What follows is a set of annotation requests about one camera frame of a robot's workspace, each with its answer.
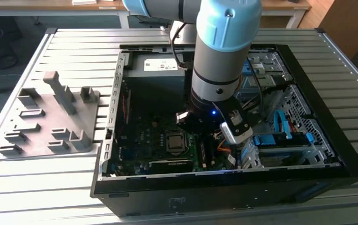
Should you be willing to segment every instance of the black cable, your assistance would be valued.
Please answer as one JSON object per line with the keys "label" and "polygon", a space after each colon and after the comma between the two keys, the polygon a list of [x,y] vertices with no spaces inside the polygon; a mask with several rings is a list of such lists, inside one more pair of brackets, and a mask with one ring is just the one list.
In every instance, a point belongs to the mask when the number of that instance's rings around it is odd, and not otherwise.
{"label": "black cable", "polygon": [[258,114],[261,115],[261,110],[262,110],[262,107],[264,107],[264,95],[261,93],[261,87],[260,87],[260,83],[258,83],[258,78],[256,77],[256,74],[253,72],[253,68],[252,68],[252,65],[250,65],[248,57],[246,57],[246,62],[248,62],[248,65],[249,65],[249,70],[250,70],[250,74],[252,74],[253,79],[254,79],[256,86],[258,88]]}
{"label": "black cable", "polygon": [[184,63],[178,61],[178,58],[177,58],[177,55],[176,55],[176,51],[174,51],[174,39],[176,39],[176,37],[177,37],[180,31],[182,30],[185,24],[186,24],[186,22],[184,22],[184,23],[181,24],[181,26],[180,26],[178,29],[176,30],[174,35],[173,35],[172,40],[170,40],[170,49],[172,49],[172,53],[173,53],[173,57],[174,57],[174,61],[176,61],[177,66],[178,66],[180,68],[185,68],[185,67],[184,67]]}
{"label": "black cable", "polygon": [[229,154],[234,158],[233,166],[234,166],[234,169],[236,169],[237,168],[237,148],[236,148],[234,144],[230,144],[228,147],[229,147],[229,152],[230,152]]}

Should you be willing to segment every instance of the light blue robot arm cap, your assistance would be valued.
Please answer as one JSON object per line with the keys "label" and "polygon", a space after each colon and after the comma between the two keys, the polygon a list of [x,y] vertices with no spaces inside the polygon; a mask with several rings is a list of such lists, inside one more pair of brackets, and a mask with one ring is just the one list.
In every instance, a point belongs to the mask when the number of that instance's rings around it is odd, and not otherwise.
{"label": "light blue robot arm cap", "polygon": [[258,30],[260,0],[201,0],[197,33],[216,51],[234,52],[248,46]]}
{"label": "light blue robot arm cap", "polygon": [[144,0],[122,0],[122,5],[129,12],[149,17]]}

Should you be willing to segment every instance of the power supply label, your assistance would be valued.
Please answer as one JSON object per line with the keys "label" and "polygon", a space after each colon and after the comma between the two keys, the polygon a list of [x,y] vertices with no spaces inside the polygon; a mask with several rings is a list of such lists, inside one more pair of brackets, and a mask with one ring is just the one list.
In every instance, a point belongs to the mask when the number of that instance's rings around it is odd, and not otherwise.
{"label": "power supply label", "polygon": [[177,70],[174,59],[145,59],[144,71],[168,71]]}

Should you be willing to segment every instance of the wooden table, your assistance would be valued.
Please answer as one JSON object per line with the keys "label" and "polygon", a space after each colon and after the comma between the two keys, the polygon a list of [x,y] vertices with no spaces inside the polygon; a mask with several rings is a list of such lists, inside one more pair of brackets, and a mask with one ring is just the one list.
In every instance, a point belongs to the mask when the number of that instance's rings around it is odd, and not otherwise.
{"label": "wooden table", "polygon": [[[291,3],[287,0],[261,0],[262,16],[289,16],[287,28],[296,28],[305,11],[311,9],[307,0]],[[0,16],[53,15],[117,15],[121,28],[129,28],[128,16],[121,0],[101,1],[97,4],[73,6],[70,0],[0,0]]]}

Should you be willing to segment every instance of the desk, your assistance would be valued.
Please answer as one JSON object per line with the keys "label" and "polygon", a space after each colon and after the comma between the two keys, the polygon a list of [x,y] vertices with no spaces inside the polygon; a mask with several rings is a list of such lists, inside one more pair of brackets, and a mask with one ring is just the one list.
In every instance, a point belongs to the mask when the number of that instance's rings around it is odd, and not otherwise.
{"label": "desk", "polygon": [[[262,15],[291,16],[287,28],[296,28],[305,11],[307,0],[291,3],[287,0],[261,0]],[[0,0],[0,16],[52,15],[117,15],[121,28],[129,28],[128,16],[120,0],[100,1],[97,4],[73,6],[70,0]]]}
{"label": "desk", "polygon": [[[16,114],[21,87],[44,88],[44,71],[58,71],[60,83],[74,91],[100,91],[94,145],[102,140],[117,49],[125,44],[168,44],[158,29],[58,29],[40,42],[0,113],[0,135]],[[254,44],[285,44],[358,152],[358,70],[325,34],[313,30],[261,29]],[[0,160],[0,224],[351,224],[358,223],[358,183],[325,192],[303,204],[246,210],[194,212],[176,216],[117,218],[89,197],[96,152]]]}

